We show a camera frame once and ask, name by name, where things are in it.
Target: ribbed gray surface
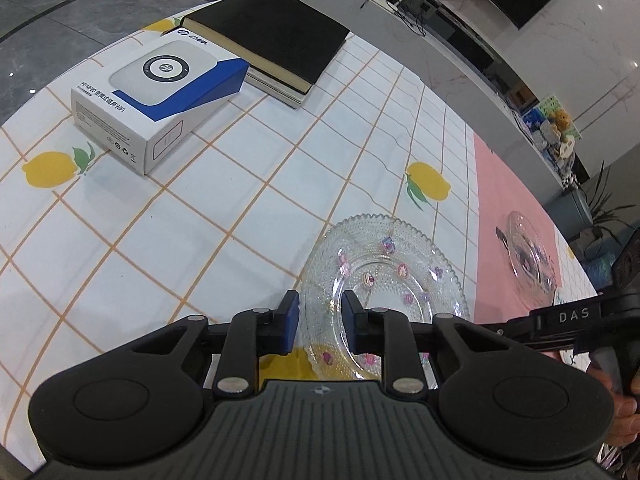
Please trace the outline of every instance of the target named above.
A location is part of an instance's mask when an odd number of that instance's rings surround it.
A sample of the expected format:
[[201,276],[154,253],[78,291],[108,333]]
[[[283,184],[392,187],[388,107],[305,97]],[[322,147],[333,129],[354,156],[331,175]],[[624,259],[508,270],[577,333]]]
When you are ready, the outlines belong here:
[[[322,391],[322,384],[330,391]],[[269,382],[255,399],[221,404],[196,439],[155,462],[118,471],[51,463],[34,475],[34,480],[534,478],[610,477],[593,462],[542,474],[482,462],[457,448],[427,407],[389,399],[377,383],[286,381]]]

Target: box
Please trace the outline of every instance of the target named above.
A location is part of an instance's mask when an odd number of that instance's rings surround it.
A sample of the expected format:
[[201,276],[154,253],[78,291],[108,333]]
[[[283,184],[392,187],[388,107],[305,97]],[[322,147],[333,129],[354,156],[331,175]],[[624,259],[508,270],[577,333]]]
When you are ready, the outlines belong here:
[[71,89],[74,121],[140,174],[239,92],[249,64],[178,28]]

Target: table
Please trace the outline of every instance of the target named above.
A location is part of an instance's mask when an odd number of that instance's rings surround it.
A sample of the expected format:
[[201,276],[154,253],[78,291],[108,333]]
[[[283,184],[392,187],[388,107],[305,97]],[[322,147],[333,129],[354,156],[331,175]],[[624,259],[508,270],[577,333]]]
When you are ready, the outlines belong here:
[[[74,126],[69,89],[173,26],[162,20],[79,63],[0,132],[0,435],[29,468],[42,462],[27,406],[43,380],[190,314],[225,322],[276,305],[325,230],[355,214],[420,229],[476,319],[500,320],[518,312],[484,292],[509,286],[492,285],[504,257],[492,256],[499,218],[486,211],[507,186],[551,233],[565,299],[594,294],[513,173],[418,76],[353,34],[303,108],[245,84],[151,174],[135,174]],[[95,159],[80,174],[74,150],[89,144]],[[422,190],[427,203],[406,192],[415,163],[441,174]],[[446,199],[430,198],[447,186]]]

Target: gray tile floor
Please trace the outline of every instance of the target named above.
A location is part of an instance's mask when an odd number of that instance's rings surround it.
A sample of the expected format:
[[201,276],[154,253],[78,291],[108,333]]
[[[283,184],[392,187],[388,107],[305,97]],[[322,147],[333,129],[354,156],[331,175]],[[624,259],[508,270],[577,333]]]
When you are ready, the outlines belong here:
[[0,124],[103,46],[206,1],[0,0]]

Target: circular black ring logo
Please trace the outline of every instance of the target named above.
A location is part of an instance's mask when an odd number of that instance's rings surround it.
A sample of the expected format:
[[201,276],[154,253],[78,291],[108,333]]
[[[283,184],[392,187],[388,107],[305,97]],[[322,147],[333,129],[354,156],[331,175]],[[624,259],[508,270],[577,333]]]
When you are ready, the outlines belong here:
[[[162,72],[174,72],[173,64],[171,63],[171,61],[177,62],[182,70],[180,71],[180,73],[174,76],[162,76],[159,74],[155,74],[154,72],[152,72],[151,66],[158,61],[164,61],[164,63],[160,64],[159,66],[159,70]],[[142,67],[142,72],[144,72],[149,79],[153,79],[154,81],[158,81],[161,83],[172,83],[174,81],[180,81],[180,79],[183,79],[187,76],[187,74],[189,73],[189,65],[187,65],[187,62],[185,60],[180,59],[177,56],[169,56],[168,54],[165,54],[164,56],[154,56],[150,59],[147,59]]]

